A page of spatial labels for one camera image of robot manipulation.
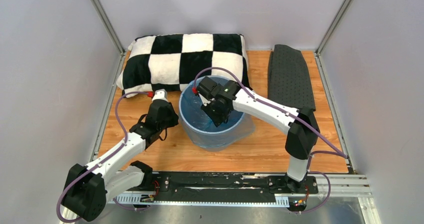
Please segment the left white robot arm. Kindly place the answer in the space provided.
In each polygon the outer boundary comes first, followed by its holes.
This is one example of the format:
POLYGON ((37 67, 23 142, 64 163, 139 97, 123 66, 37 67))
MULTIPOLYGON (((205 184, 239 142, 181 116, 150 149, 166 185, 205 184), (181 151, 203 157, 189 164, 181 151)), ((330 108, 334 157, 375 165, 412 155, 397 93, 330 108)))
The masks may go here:
POLYGON ((64 223, 75 222, 62 216, 61 207, 77 215, 76 220, 95 220, 106 204, 124 191, 138 187, 142 191, 153 185, 153 169, 141 161, 134 161, 125 170, 124 164, 145 151, 161 133, 178 125, 178 115, 165 97, 154 98, 148 112, 140 117, 124 138, 101 157, 86 165, 75 164, 67 174, 56 214, 64 223))

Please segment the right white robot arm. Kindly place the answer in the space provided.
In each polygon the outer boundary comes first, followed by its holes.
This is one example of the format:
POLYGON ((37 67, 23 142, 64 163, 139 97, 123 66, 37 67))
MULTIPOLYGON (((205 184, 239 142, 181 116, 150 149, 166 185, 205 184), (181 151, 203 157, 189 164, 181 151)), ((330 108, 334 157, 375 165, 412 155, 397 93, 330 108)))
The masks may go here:
POLYGON ((203 110, 216 127, 227 123, 231 112, 256 117, 286 135, 285 150, 289 166, 284 175, 286 188, 298 193, 306 185, 309 156, 320 133, 314 112, 270 101, 255 94, 241 83, 228 80, 224 85, 206 76, 192 88, 200 97, 203 110))

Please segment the black white checkered pillow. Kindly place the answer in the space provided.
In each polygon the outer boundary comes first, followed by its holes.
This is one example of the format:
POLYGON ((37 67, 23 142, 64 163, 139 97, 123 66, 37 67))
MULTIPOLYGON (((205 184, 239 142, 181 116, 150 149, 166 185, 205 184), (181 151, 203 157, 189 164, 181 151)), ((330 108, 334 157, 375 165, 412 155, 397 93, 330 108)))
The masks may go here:
POLYGON ((129 57, 116 85, 128 98, 137 92, 183 91, 200 71, 203 76, 232 74, 246 87, 248 55, 237 33, 146 35, 128 46, 129 57))

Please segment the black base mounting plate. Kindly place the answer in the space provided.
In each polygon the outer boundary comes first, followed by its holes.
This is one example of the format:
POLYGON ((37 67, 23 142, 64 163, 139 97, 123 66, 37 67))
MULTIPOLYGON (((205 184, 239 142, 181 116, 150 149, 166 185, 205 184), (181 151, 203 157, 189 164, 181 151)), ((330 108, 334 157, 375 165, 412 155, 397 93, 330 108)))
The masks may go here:
POLYGON ((153 195, 155 203, 229 205, 271 205, 281 202, 278 196, 303 198, 319 192, 314 176, 306 176, 304 187, 296 192, 286 187, 284 177, 284 173, 161 171, 153 173, 149 184, 130 191, 153 195))

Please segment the dark grey perforated mat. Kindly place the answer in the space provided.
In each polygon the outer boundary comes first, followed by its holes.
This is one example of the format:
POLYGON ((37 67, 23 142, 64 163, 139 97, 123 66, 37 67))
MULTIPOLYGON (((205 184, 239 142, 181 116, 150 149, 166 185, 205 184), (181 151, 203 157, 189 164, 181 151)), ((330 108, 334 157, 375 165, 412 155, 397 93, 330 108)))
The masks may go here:
POLYGON ((268 62, 267 98, 292 108, 316 110, 307 63, 300 50, 276 44, 268 62))

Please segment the left aluminium corner post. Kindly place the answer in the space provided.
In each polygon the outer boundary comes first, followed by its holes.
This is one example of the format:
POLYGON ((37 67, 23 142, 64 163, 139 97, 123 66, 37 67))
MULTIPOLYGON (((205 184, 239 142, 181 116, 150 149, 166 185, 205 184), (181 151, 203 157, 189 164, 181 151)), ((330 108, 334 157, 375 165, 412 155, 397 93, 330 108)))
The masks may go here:
POLYGON ((104 25, 106 32, 108 33, 112 43, 114 44, 117 51, 120 53, 121 56, 124 55, 125 49, 123 48, 123 45, 121 41, 119 40, 119 37, 113 28, 113 25, 101 3, 100 0, 90 0, 96 13, 98 14, 102 24, 104 25))

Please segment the aluminium corner post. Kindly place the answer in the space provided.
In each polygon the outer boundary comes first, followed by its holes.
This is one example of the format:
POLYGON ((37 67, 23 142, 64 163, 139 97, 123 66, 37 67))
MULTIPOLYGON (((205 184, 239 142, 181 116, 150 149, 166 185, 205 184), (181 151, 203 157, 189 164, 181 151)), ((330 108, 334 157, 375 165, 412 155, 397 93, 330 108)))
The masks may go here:
POLYGON ((120 53, 121 56, 124 55, 125 49, 123 48, 123 45, 121 41, 119 40, 119 37, 113 28, 113 25, 101 3, 100 0, 90 0, 96 13, 98 14, 102 24, 104 25, 106 32, 108 33, 112 43, 114 44, 117 51, 120 53))
POLYGON ((315 50, 316 55, 320 55, 323 50, 326 48, 330 38, 332 37, 333 33, 337 29, 340 21, 344 17, 346 11, 350 7, 353 0, 343 0, 341 6, 339 7, 338 11, 336 12, 336 15, 334 16, 333 20, 331 21, 328 29, 326 30, 322 40, 320 41, 318 47, 315 50))

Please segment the aluminium frame rail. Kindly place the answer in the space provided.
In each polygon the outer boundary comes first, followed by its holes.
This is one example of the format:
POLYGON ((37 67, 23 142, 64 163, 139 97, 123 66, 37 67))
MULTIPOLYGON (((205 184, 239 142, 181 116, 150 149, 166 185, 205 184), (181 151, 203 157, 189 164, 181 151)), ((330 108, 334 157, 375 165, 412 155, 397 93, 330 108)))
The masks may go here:
POLYGON ((118 179, 102 186, 76 184, 62 205, 85 221, 97 219, 107 204, 137 211, 151 206, 279 208, 302 215, 323 212, 340 200, 371 197, 362 175, 311 173, 296 186, 284 173, 173 172, 136 179, 120 171, 118 179))

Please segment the right aluminium corner post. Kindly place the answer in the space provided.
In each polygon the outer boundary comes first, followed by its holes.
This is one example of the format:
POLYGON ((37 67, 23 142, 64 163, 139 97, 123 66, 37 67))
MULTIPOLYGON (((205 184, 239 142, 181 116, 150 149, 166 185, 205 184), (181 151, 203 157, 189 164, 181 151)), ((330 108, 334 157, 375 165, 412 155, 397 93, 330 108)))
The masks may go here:
POLYGON ((326 48, 330 38, 332 37, 333 33, 337 29, 340 21, 344 17, 346 11, 350 7, 353 0, 343 0, 341 6, 339 7, 338 11, 336 12, 336 15, 334 16, 333 20, 331 21, 328 29, 326 30, 322 40, 320 41, 318 47, 315 50, 316 55, 320 55, 323 50, 326 48))

